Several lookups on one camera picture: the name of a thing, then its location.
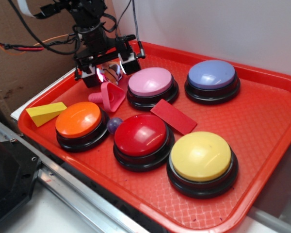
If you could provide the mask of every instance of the orange tray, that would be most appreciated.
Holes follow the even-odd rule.
[[[169,183],[166,166],[144,173],[122,168],[113,155],[113,136],[98,147],[81,153],[61,149],[56,141],[55,120],[37,128],[26,111],[20,130],[171,232],[226,232],[245,217],[272,171],[291,143],[291,76],[230,62],[241,79],[241,90],[233,100],[206,106],[185,96],[184,82],[190,68],[213,59],[202,55],[144,43],[147,58],[142,68],[163,67],[179,84],[179,97],[173,105],[194,119],[194,131],[213,132],[223,137],[239,161],[238,178],[225,194],[198,200],[186,197]],[[129,76],[120,87],[127,90]],[[66,106],[87,101],[99,87],[86,88],[70,75],[39,97],[29,107],[62,101]],[[110,117],[127,119],[144,113],[133,109],[127,100]]]

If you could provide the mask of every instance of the pink button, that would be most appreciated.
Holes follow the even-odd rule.
[[[171,73],[160,67],[142,69],[133,74],[128,82],[131,92],[141,97],[159,95],[166,91],[171,84]]]

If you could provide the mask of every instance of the orange wire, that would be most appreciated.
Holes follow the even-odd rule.
[[[47,41],[50,41],[50,40],[54,40],[54,39],[57,39],[57,38],[60,38],[60,37],[63,37],[63,36],[68,36],[68,34],[65,34],[65,35],[59,35],[59,36],[56,36],[56,37],[53,37],[53,38],[50,38],[50,39],[47,39],[47,40],[44,40],[43,43],[47,42]],[[24,52],[20,52],[20,53],[13,53],[13,52],[9,52],[7,50],[5,50],[3,47],[1,47],[0,45],[0,49],[3,50],[5,53],[9,54],[9,55],[22,55],[24,53],[26,53],[25,51]]]

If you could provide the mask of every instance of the button base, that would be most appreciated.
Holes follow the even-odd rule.
[[[235,72],[233,82],[225,87],[214,90],[199,89],[190,84],[188,77],[184,84],[184,89],[187,97],[194,102],[201,104],[220,104],[236,97],[239,93],[240,86],[240,79]]]
[[[66,138],[56,131],[56,138],[59,145],[69,152],[82,152],[99,145],[108,135],[107,123],[108,114],[101,109],[102,118],[98,126],[90,133],[78,138]]]
[[[231,162],[226,172],[208,182],[194,182],[180,176],[174,169],[171,157],[167,162],[167,175],[170,184],[180,193],[197,199],[208,199],[228,191],[235,183],[238,174],[238,160],[231,149]]]
[[[172,76],[171,86],[163,93],[155,96],[142,97],[132,93],[128,86],[127,100],[131,106],[141,111],[150,111],[161,99],[169,103],[174,102],[179,95],[179,86],[174,77]]]
[[[172,130],[166,125],[167,136],[163,145],[155,152],[141,157],[128,156],[122,153],[116,144],[113,146],[113,153],[122,167],[135,172],[144,172],[156,169],[163,165],[168,159],[172,146],[175,143],[175,136]]]

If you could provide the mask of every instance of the red block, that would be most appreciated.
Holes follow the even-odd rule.
[[[189,118],[165,100],[160,100],[155,107],[151,109],[151,113],[157,115],[183,135],[190,133],[197,125],[193,119]]]

